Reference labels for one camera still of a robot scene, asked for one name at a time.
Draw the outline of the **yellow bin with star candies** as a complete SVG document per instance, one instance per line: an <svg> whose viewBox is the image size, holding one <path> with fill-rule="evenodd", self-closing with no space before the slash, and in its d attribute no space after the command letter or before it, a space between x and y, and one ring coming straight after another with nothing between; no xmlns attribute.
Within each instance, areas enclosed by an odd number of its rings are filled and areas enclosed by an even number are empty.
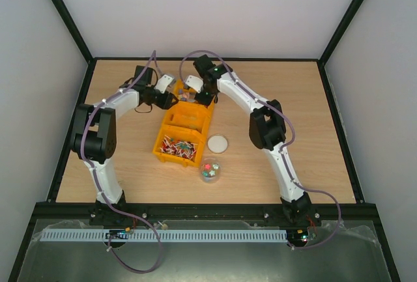
<svg viewBox="0 0 417 282"><path fill-rule="evenodd" d="M174 112L184 113L188 115L211 114L214 111L214 102L209 106L199 104L195 99L197 92L193 89L187 89L181 80L175 83L173 88L174 95L179 102L172 108Z"/></svg>

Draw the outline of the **yellow bin with lollipops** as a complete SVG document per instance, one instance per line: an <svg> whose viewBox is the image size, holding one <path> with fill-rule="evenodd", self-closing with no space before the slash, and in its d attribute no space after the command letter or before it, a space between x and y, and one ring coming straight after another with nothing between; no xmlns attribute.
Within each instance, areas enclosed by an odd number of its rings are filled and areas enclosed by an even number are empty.
<svg viewBox="0 0 417 282"><path fill-rule="evenodd" d="M152 153L161 162L171 162L183 167L199 167L206 136L179 126L161 126Z"/></svg>

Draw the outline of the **white jar lid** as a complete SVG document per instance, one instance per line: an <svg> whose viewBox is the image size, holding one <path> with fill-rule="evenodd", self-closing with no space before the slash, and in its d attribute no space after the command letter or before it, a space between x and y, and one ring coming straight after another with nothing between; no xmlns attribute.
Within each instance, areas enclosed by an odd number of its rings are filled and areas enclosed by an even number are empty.
<svg viewBox="0 0 417 282"><path fill-rule="evenodd" d="M213 154L224 153L229 146L228 140L224 135L214 134L207 140L207 147Z"/></svg>

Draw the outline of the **clear plastic jar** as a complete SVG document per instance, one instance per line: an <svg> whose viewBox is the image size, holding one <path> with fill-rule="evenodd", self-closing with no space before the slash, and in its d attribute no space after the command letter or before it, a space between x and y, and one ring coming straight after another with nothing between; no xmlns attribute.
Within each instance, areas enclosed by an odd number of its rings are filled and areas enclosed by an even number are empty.
<svg viewBox="0 0 417 282"><path fill-rule="evenodd" d="M216 158L204 158L199 167L199 176L204 183L212 184L220 179L222 167Z"/></svg>

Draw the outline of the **metal scoop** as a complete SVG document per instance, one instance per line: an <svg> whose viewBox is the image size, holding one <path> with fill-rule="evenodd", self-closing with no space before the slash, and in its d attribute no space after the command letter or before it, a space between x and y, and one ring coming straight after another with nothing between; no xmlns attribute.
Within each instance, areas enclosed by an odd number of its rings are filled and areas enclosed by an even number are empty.
<svg viewBox="0 0 417 282"><path fill-rule="evenodd" d="M196 103L195 92L181 92L179 94L179 100L183 102Z"/></svg>

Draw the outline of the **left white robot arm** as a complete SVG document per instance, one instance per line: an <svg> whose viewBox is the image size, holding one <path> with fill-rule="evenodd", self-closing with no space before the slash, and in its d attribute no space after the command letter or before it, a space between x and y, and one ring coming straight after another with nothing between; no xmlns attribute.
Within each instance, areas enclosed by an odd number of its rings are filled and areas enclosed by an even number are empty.
<svg viewBox="0 0 417 282"><path fill-rule="evenodd" d="M142 104L170 109L179 102L169 92L175 82L172 75L158 76L155 69L138 65L134 76L115 94L95 104L80 104L76 108L70 148L89 169L97 201L117 204L124 197L112 160L117 147L117 120Z"/></svg>

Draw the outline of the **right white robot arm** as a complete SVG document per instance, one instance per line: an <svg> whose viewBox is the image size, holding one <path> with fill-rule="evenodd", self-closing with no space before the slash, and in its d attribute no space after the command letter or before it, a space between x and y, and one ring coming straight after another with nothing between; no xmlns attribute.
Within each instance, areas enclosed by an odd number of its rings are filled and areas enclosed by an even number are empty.
<svg viewBox="0 0 417 282"><path fill-rule="evenodd" d="M280 187L283 215L289 223L299 224L306 218L311 200L302 188L287 150L286 126L290 122L283 116L281 104L257 94L231 67L214 64L208 55L198 57L193 66L199 74L199 82L192 85L191 77L187 77L186 84L198 91L199 103L222 93L249 115L250 141L266 154L272 166Z"/></svg>

